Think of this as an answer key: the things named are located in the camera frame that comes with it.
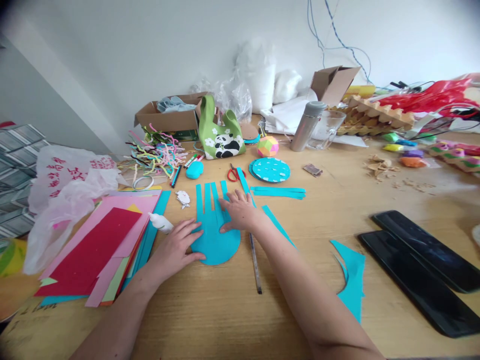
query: panda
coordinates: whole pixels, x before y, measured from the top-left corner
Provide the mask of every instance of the panda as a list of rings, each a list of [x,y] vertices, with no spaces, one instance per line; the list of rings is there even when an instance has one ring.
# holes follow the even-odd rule
[[[215,147],[218,149],[215,153],[217,159],[229,158],[239,153],[240,144],[233,137],[233,134],[228,134],[218,135],[215,138]]]

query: white glue bottle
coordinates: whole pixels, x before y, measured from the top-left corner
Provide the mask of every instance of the white glue bottle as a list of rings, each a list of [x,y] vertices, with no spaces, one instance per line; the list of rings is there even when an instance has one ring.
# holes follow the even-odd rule
[[[167,218],[163,215],[152,214],[151,212],[148,213],[150,216],[151,224],[160,230],[164,234],[170,234],[174,226]]]

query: white rubber band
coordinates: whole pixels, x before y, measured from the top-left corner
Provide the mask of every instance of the white rubber band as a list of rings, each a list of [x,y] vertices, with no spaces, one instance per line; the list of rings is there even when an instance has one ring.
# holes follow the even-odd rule
[[[145,186],[144,188],[141,188],[141,189],[137,189],[136,186],[137,184],[139,183],[140,180],[143,180],[143,179],[148,179],[150,178],[151,179],[151,182],[149,185]],[[137,180],[135,180],[135,182],[133,183],[133,185],[131,186],[133,188],[133,190],[135,191],[145,191],[145,190],[148,190],[152,187],[152,185],[154,184],[154,178],[151,177],[150,175],[147,175],[147,176],[142,176],[142,177],[139,177]]]

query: phone screen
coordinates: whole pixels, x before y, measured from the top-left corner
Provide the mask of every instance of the phone screen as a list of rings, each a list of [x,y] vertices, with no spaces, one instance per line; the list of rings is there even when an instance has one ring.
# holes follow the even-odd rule
[[[386,211],[372,218],[415,250],[454,290],[470,293],[480,289],[479,269],[400,212]]]
[[[451,338],[480,333],[478,317],[414,253],[386,231],[358,236],[426,319]]]

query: hand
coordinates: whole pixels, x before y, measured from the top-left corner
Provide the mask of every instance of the hand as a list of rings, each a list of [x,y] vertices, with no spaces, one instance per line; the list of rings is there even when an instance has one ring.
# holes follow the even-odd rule
[[[247,194],[245,198],[243,193],[235,190],[235,194],[227,192],[226,195],[230,199],[230,202],[224,199],[219,199],[219,201],[220,205],[230,214],[231,221],[221,227],[221,234],[233,229],[248,230],[251,233],[265,218],[268,220],[265,213],[254,206],[250,194]]]
[[[163,240],[145,267],[149,282],[158,288],[165,280],[178,273],[188,264],[197,260],[206,260],[201,252],[186,255],[185,252],[202,234],[203,230],[192,233],[202,223],[195,219],[180,221]]]

